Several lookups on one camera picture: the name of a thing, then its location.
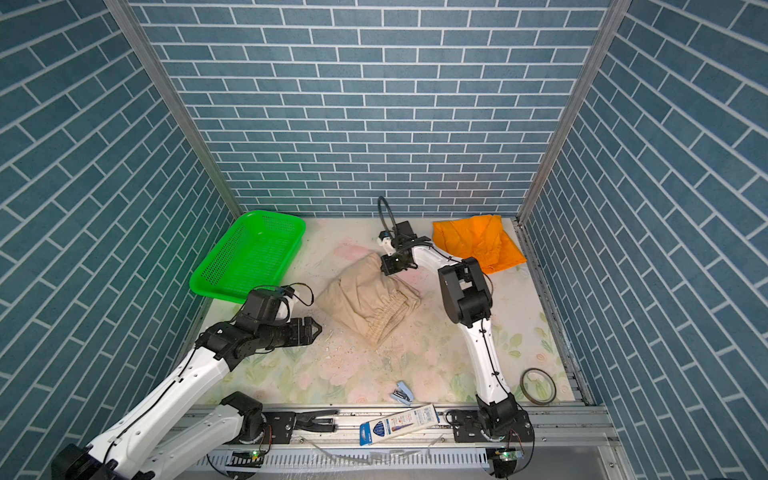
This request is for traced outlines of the right circuit board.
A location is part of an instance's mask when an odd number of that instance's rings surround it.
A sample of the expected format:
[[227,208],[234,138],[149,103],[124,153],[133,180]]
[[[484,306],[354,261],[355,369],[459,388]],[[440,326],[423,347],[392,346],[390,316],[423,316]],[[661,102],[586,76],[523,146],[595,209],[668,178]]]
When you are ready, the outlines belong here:
[[514,470],[525,454],[516,448],[492,448],[488,450],[489,460],[495,469]]

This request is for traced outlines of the left circuit board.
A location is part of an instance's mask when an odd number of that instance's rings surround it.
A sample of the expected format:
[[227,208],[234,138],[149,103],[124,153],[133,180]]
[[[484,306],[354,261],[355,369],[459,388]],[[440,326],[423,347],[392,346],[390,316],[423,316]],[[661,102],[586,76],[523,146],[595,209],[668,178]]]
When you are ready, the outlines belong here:
[[228,460],[228,468],[261,468],[264,464],[266,452],[264,451],[234,451]]

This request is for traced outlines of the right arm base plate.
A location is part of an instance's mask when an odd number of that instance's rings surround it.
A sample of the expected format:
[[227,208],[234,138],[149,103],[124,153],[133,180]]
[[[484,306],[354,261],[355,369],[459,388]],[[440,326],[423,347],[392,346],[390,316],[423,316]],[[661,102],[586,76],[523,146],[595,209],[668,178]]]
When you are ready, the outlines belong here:
[[445,419],[456,443],[531,443],[535,432],[528,412],[518,408],[500,418],[477,409],[450,409]]

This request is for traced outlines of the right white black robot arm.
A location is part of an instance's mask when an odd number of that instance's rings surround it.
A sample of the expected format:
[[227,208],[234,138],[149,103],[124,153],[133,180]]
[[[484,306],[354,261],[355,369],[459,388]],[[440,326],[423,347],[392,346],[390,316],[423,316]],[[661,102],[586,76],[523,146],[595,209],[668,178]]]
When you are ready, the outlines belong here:
[[528,413],[501,372],[491,328],[492,294],[478,261],[450,256],[431,239],[416,235],[407,221],[384,226],[378,243],[385,251],[381,256],[385,275],[424,269],[437,276],[445,312],[467,345],[483,434],[491,440],[516,434],[523,442],[533,441]]

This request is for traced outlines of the blue white flat box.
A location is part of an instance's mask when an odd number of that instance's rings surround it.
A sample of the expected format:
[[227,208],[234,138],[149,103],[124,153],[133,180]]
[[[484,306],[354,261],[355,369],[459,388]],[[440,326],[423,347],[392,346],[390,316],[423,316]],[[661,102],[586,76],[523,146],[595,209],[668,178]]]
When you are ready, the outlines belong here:
[[361,424],[359,427],[359,445],[373,445],[439,424],[440,418],[433,404],[410,408]]

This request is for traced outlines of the circuit board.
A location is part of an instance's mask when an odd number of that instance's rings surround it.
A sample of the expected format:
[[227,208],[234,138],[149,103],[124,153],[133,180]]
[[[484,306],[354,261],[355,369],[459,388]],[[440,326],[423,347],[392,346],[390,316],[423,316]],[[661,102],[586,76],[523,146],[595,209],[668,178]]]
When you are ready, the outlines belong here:
[[234,451],[228,460],[228,468],[261,468],[264,464],[266,452],[264,451]]
[[525,454],[516,448],[492,448],[488,450],[489,460],[495,469],[514,470]]

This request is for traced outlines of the orange shorts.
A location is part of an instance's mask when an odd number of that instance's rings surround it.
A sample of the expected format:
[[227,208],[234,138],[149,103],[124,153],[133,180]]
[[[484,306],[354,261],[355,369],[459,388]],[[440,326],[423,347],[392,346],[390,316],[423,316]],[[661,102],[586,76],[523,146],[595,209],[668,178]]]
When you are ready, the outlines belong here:
[[526,262],[497,215],[434,222],[432,239],[438,248],[454,257],[475,258],[486,274]]

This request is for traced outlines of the aluminium front rail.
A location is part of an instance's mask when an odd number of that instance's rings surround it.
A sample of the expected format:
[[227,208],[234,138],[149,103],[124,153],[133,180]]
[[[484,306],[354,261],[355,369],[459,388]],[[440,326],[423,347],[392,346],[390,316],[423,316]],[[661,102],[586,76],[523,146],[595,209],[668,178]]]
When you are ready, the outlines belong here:
[[618,433],[603,407],[520,408],[510,425],[484,430],[467,405],[272,406],[253,443],[227,440],[234,417],[223,407],[194,408],[151,454],[161,478],[210,471],[233,479],[278,473],[473,469],[500,479],[630,479]]

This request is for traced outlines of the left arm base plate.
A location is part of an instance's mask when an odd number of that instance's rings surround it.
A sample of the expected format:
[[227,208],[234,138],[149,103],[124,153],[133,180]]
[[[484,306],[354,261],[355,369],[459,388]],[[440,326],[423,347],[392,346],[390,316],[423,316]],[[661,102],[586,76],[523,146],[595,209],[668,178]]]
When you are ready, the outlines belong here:
[[295,412],[259,412],[244,417],[236,441],[242,444],[288,444],[295,425]]

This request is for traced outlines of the beige shorts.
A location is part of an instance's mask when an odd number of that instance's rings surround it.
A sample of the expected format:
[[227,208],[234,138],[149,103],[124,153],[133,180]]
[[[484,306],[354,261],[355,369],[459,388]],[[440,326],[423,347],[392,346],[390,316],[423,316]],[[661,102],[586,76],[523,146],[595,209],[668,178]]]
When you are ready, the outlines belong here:
[[372,347],[379,347],[421,304],[417,290],[385,275],[382,266],[381,258],[370,253],[331,280],[316,300],[327,317]]

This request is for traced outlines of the green plastic basket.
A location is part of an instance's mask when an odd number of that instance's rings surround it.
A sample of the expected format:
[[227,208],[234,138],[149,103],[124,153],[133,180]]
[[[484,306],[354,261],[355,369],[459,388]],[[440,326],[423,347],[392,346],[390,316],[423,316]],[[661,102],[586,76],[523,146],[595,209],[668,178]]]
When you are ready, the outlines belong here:
[[192,274],[190,289],[204,297],[243,303],[255,288],[277,286],[301,245],[303,219],[269,211],[239,217]]

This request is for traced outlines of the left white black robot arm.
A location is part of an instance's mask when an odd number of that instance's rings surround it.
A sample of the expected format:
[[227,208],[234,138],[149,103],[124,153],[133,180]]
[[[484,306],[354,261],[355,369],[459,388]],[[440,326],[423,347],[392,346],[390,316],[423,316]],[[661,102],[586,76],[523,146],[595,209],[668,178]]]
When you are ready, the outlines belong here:
[[269,448],[273,430],[263,405],[242,392],[184,431],[170,431],[245,359],[317,339],[321,326],[292,314],[299,300],[290,285],[252,290],[231,319],[203,331],[169,376],[113,426],[84,447],[64,447],[51,462],[52,478],[174,479],[226,443]]

